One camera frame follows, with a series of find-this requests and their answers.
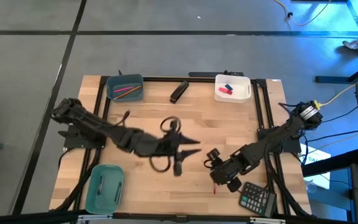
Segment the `pink object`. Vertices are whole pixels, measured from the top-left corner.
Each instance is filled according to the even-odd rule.
[[[233,93],[232,91],[228,90],[227,88],[223,88],[223,87],[220,87],[219,91],[222,91],[222,92],[230,94],[230,95]]]
[[[118,93],[118,92],[120,92],[120,91],[129,90],[129,89],[131,89],[131,88],[133,88],[133,86],[125,87],[125,88],[122,88],[122,89],[119,89],[119,90],[115,90],[114,92],[115,92],[115,93]]]

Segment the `blue object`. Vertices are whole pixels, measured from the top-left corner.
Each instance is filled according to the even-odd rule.
[[[128,91],[131,91],[132,89],[120,91],[118,93],[115,93],[114,91],[133,86],[134,88],[138,87],[139,85],[142,85],[142,88],[139,88],[138,90],[133,91],[132,93],[123,96],[120,99],[116,99],[115,97],[120,96]],[[128,101],[137,101],[143,99],[143,76],[139,74],[133,74],[133,75],[119,75],[119,76],[113,76],[107,79],[107,97],[112,99],[115,102],[128,102]]]
[[[231,86],[229,84],[226,84],[224,87],[226,87],[228,90],[232,91],[233,88],[231,88]]]
[[[124,171],[119,166],[93,168],[86,194],[85,210],[92,214],[112,214],[120,205]]]

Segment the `wooden tabletop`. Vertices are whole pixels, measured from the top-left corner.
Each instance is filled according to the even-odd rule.
[[[83,78],[78,98],[88,111],[93,111],[100,78],[94,75]],[[226,186],[217,186],[216,194],[213,194],[209,169],[203,165],[207,159],[206,153],[213,148],[217,148],[224,159],[244,144],[257,140],[258,121],[254,96],[244,104],[217,102],[214,100],[214,83],[190,83],[180,100],[173,105],[169,102],[169,96],[178,84],[145,82],[142,101],[111,102],[108,121],[117,122],[125,111],[130,109],[131,114],[126,120],[126,126],[142,128],[145,132],[162,137],[161,121],[168,116],[177,116],[181,119],[182,133],[201,142],[180,149],[202,149],[201,152],[186,158],[182,175],[174,177],[172,168],[166,173],[157,173],[152,170],[147,158],[125,153],[108,139],[106,147],[102,150],[100,164],[120,166],[125,173],[121,206],[117,212],[255,216],[238,205],[239,193],[230,193]],[[281,81],[267,80],[267,86],[274,123],[281,125],[288,119],[287,112],[277,105],[279,102],[285,102]],[[268,126],[262,90],[259,91],[265,126]],[[103,92],[100,116],[105,99],[106,88]],[[84,149],[76,149],[62,159],[50,208],[59,206],[77,184],[83,155]],[[310,213],[298,160],[288,153],[283,153],[281,160],[287,188],[302,208]],[[167,159],[155,159],[155,164],[163,168],[167,165]],[[259,186],[267,184],[264,161],[249,174],[238,176],[242,182],[252,182]],[[86,185],[81,208],[85,207],[87,190]],[[277,203],[278,210],[282,213],[279,195]]]

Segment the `teal container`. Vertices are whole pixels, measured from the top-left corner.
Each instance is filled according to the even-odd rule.
[[[124,171],[119,166],[93,168],[86,194],[85,210],[93,214],[112,214],[120,205]]]
[[[120,99],[116,99],[115,97],[126,93],[129,90],[124,90],[115,93],[114,91],[120,90],[126,87],[133,86],[134,88],[142,85],[141,88],[138,90],[133,91],[132,93],[129,93],[126,96],[123,96]],[[137,101],[143,99],[143,76],[139,74],[133,74],[133,75],[118,75],[113,76],[107,79],[107,97],[112,99],[115,102],[128,102],[128,101]]]

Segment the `red object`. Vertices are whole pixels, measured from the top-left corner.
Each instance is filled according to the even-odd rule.
[[[232,91],[228,90],[227,88],[223,88],[223,87],[219,87],[219,91],[222,91],[222,92],[230,94],[230,95],[233,93]]]

